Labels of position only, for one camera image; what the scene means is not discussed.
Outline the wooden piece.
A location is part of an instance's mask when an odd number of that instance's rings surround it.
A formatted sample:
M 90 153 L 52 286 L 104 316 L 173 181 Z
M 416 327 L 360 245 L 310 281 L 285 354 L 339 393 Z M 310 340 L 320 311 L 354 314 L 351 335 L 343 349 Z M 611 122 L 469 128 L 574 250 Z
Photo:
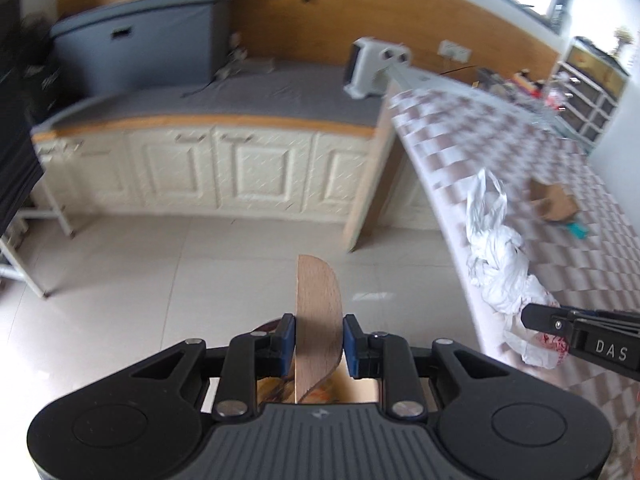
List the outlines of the wooden piece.
M 299 255 L 295 303 L 295 403 L 330 377 L 343 353 L 343 306 L 337 278 L 322 259 Z

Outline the white red plastic bag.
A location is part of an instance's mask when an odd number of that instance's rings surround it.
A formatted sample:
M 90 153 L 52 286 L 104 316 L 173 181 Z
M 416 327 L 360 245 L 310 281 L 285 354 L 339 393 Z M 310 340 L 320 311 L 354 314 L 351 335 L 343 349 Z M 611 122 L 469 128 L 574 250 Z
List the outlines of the white red plastic bag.
M 529 366 L 553 370 L 567 356 L 567 344 L 562 338 L 529 330 L 524 326 L 506 326 L 503 338 L 510 349 Z

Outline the teal round lid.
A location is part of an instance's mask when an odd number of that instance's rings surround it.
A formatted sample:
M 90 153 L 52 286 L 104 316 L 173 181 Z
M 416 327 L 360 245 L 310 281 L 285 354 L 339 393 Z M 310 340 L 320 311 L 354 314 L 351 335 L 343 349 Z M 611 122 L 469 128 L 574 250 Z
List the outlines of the teal round lid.
M 578 240 L 585 240 L 589 234 L 589 230 L 577 221 L 567 222 L 565 227 Z

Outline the clear white plastic bag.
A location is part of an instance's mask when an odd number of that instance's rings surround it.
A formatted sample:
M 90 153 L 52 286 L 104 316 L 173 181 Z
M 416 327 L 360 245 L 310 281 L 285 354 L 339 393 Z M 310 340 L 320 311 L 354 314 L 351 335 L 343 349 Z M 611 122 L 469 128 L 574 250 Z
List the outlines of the clear white plastic bag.
M 502 182 L 483 168 L 472 177 L 466 200 L 465 234 L 471 282 L 495 311 L 517 315 L 526 304 L 559 303 L 534 274 L 518 231 L 506 224 L 508 196 Z

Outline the torn brown cardboard piece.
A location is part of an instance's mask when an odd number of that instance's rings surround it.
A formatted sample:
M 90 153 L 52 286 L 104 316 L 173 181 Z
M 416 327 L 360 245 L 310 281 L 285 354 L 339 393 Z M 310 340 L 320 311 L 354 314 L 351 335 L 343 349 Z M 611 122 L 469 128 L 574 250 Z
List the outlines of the torn brown cardboard piece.
M 567 194 L 559 183 L 547 184 L 529 179 L 529 201 L 538 216 L 548 222 L 571 222 L 580 207 L 573 195 Z

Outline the round tan trash bin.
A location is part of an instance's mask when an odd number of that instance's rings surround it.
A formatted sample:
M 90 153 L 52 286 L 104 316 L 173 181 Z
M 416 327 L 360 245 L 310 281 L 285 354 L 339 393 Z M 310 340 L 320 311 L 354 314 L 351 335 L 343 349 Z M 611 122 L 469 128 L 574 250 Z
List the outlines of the round tan trash bin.
M 295 317 L 292 353 L 269 368 L 257 360 L 257 401 L 284 404 L 378 402 L 416 417 L 427 410 L 420 366 L 428 354 L 386 333 L 365 333 L 352 315 Z

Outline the checkered brown white tablecloth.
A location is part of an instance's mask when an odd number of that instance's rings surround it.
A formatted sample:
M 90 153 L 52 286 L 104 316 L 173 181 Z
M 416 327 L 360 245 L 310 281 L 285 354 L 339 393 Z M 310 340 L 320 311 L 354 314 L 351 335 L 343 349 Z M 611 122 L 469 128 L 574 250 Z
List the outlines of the checkered brown white tablecloth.
M 504 339 L 504 318 L 469 274 L 466 200 L 475 175 L 486 169 L 502 183 L 506 225 L 522 238 L 529 272 L 563 306 L 639 309 L 639 237 L 576 142 L 544 130 L 532 113 L 469 89 L 414 89 L 390 99 L 399 139 L 431 201 L 472 312 L 480 348 L 494 359 L 582 396 L 597 405 L 613 430 L 605 479 L 630 479 L 639 458 L 639 385 L 567 356 L 552 370 L 527 365 Z M 584 240 L 539 218 L 528 182 L 559 183 L 574 195 Z

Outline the cream cabinet bench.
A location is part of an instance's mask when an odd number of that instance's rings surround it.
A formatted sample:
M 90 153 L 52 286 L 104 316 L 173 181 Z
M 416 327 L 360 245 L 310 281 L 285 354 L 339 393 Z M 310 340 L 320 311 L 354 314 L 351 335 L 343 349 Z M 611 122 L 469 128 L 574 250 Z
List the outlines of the cream cabinet bench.
M 381 217 L 402 157 L 383 126 L 265 115 L 102 119 L 32 140 L 72 211 L 340 222 L 349 252 Z

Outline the white drawer organizer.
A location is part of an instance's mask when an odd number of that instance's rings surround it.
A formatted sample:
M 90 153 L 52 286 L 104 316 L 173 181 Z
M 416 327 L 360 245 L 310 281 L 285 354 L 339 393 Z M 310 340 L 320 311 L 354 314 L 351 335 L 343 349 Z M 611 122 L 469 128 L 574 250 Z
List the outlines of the white drawer organizer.
M 566 91 L 570 97 L 559 112 L 561 127 L 591 151 L 606 133 L 629 75 L 617 66 L 592 58 L 590 55 L 571 55 L 556 63 L 555 75 L 568 77 Z

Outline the glass fish tank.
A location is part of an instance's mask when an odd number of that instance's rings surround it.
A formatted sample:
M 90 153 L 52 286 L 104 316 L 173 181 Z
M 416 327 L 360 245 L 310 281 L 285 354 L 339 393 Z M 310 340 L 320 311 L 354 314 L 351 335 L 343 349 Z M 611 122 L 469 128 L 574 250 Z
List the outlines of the glass fish tank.
M 625 90 L 628 72 L 603 50 L 584 37 L 576 36 L 570 43 L 566 56 L 568 65 L 587 75 L 611 96 L 618 98 Z

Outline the black folding chair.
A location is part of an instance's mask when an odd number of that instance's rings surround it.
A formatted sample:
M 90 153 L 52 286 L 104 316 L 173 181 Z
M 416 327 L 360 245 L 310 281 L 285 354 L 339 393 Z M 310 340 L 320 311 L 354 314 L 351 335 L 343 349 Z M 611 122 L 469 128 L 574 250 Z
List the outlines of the black folding chair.
M 36 186 L 46 196 L 48 209 L 23 207 Z M 38 297 L 47 298 L 49 293 L 30 275 L 6 234 L 14 221 L 25 219 L 56 220 L 66 236 L 74 236 L 74 229 L 44 178 L 17 83 L 5 76 L 1 81 L 1 277 L 23 282 Z

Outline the grey storage box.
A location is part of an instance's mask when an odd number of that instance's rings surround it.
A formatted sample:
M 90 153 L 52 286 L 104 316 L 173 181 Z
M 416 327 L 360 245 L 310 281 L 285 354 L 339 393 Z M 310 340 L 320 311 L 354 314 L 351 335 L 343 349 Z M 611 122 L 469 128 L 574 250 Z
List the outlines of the grey storage box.
M 227 62 L 231 0 L 134 0 L 51 28 L 64 75 L 86 96 L 212 81 Z

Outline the white wall socket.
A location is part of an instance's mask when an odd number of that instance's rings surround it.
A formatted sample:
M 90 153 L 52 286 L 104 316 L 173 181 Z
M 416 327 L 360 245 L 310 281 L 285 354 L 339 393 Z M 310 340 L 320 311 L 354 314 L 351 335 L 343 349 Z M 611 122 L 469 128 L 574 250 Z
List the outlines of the white wall socket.
M 471 50 L 453 41 L 442 40 L 438 46 L 437 54 L 451 61 L 466 63 L 471 57 Z

